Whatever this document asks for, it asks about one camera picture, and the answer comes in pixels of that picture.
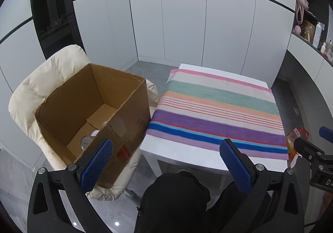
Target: bolt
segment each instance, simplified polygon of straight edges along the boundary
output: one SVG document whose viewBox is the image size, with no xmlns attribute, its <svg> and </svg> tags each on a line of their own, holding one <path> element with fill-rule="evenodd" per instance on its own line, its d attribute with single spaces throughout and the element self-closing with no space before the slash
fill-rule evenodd
<svg viewBox="0 0 333 233">
<path fill-rule="evenodd" d="M 262 164 L 258 163 L 256 166 L 258 171 L 263 171 L 265 169 L 265 166 L 263 166 Z"/>
<path fill-rule="evenodd" d="M 75 163 L 71 163 L 69 166 L 68 166 L 68 170 L 69 171 L 73 171 L 76 169 L 76 164 Z"/>
<path fill-rule="evenodd" d="M 289 175 L 293 175 L 293 174 L 294 174 L 294 170 L 292 170 L 291 168 L 288 168 L 288 169 L 287 169 L 287 173 L 288 173 Z"/>
<path fill-rule="evenodd" d="M 45 168 L 44 167 L 38 169 L 38 173 L 40 175 L 44 174 L 44 172 L 45 172 Z"/>
</svg>

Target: blue stripe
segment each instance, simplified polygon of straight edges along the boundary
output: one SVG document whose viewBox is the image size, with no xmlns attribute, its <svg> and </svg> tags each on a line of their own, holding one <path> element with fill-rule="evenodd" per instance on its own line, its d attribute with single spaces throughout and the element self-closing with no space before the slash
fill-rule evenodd
<svg viewBox="0 0 333 233">
<path fill-rule="evenodd" d="M 188 129 L 185 129 L 185 128 L 168 125 L 168 124 L 161 123 L 161 122 L 154 121 L 154 120 L 152 120 L 150 123 L 153 123 L 153 124 L 156 124 L 156 125 L 160 125 L 160 126 L 164 126 L 166 128 L 169 128 L 169 129 L 181 130 L 181 131 L 184 131 L 184 132 L 187 132 L 187 133 L 192 133 L 192 134 L 196 134 L 196 135 L 202 135 L 202 136 L 206 136 L 206 137 L 211 137 L 211 138 L 219 139 L 220 141 L 222 141 L 222 140 L 224 140 L 224 139 L 227 138 L 227 137 L 222 137 L 222 136 L 218 136 L 218 135 L 208 134 L 208 133 L 199 132 L 199 131 L 195 131 L 195 130 L 188 130 Z M 260 147 L 263 145 L 261 143 L 250 142 L 250 141 L 246 141 L 246 140 L 233 139 L 232 141 L 234 143 L 249 144 L 249 145 L 260 146 Z M 277 146 L 277 145 L 270 145 L 269 147 L 270 148 L 287 149 L 284 146 Z"/>
<path fill-rule="evenodd" d="M 182 130 L 176 130 L 176 129 L 171 129 L 168 127 L 164 127 L 162 125 L 156 124 L 156 123 L 149 123 L 148 129 L 152 130 L 158 130 L 161 132 L 165 132 L 168 134 L 176 135 L 176 136 L 181 136 L 184 138 L 196 140 L 196 141 L 202 141 L 202 142 L 208 142 L 212 144 L 219 145 L 221 143 L 221 138 L 212 138 L 204 135 L 197 135 L 189 132 L 185 132 Z M 249 149 L 249 150 L 256 150 L 256 151 L 261 151 L 261 152 L 270 152 L 270 153 L 281 153 L 281 154 L 288 154 L 287 148 L 284 149 L 279 149 L 279 148 L 271 148 L 271 147 L 266 147 L 266 146 L 255 146 L 255 145 L 249 145 L 246 143 L 239 143 L 233 141 L 235 146 L 240 149 Z"/>
</svg>

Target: striped cloth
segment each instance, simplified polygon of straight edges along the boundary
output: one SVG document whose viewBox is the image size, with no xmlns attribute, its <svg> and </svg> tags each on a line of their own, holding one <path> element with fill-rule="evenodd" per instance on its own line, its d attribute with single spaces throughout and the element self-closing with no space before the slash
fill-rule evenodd
<svg viewBox="0 0 333 233">
<path fill-rule="evenodd" d="M 198 71 L 171 70 L 146 134 L 214 151 L 230 138 L 248 156 L 288 159 L 271 90 Z"/>
</svg>

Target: floor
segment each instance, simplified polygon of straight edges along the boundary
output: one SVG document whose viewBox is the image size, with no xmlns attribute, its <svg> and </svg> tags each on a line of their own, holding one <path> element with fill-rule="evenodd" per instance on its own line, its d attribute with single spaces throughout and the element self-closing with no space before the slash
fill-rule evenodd
<svg viewBox="0 0 333 233">
<path fill-rule="evenodd" d="M 137 62 L 128 69 L 128 72 L 146 77 L 156 85 L 159 94 L 161 94 L 166 88 L 171 69 L 175 69 L 175 67 Z M 294 108 L 297 108 L 297 104 L 288 83 L 276 79 L 272 86 L 272 92 L 285 131 L 289 132 L 294 128 L 301 128 L 303 122 L 294 112 Z M 309 192 L 309 169 L 306 168 L 306 164 L 304 163 L 304 165 L 303 163 L 304 161 L 298 160 L 295 171 L 300 187 L 302 187 L 303 204 L 306 206 Z M 52 170 L 47 161 L 44 167 L 48 170 Z M 173 172 L 179 169 L 166 163 L 161 163 L 161 168 L 163 172 Z M 193 174 L 210 190 L 213 201 L 216 200 L 221 192 L 221 176 L 199 170 L 193 171 Z M 27 210 L 34 177 L 35 174 L 29 168 L 18 162 L 4 150 L 0 151 L 0 200 L 9 214 L 14 218 L 18 217 L 18 221 L 21 221 L 23 231 L 26 231 Z M 152 184 L 155 179 L 154 173 L 142 156 L 128 188 L 134 190 L 139 196 L 142 196 L 146 188 Z M 69 204 L 66 194 L 62 192 L 61 196 L 71 222 L 76 223 L 75 227 L 83 230 Z M 138 212 L 135 204 L 130 201 L 125 194 L 122 194 L 116 201 L 91 200 L 91 204 L 114 233 L 133 232 Z"/>
</svg>

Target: table top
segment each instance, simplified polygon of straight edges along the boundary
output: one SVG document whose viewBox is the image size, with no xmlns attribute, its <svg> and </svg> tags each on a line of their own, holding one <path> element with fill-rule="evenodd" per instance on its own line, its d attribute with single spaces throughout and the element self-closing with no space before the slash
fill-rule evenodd
<svg viewBox="0 0 333 233">
<path fill-rule="evenodd" d="M 179 68 L 223 76 L 268 88 L 267 84 L 263 81 L 221 70 L 189 64 L 181 64 Z M 186 145 L 148 134 L 145 136 L 140 149 L 143 152 L 155 155 L 157 159 L 162 157 L 163 160 L 178 161 L 208 169 L 228 170 L 218 151 Z M 250 159 L 254 164 L 261 163 L 271 171 L 283 172 L 287 168 L 287 161 L 285 160 L 258 157 L 250 157 Z"/>
</svg>

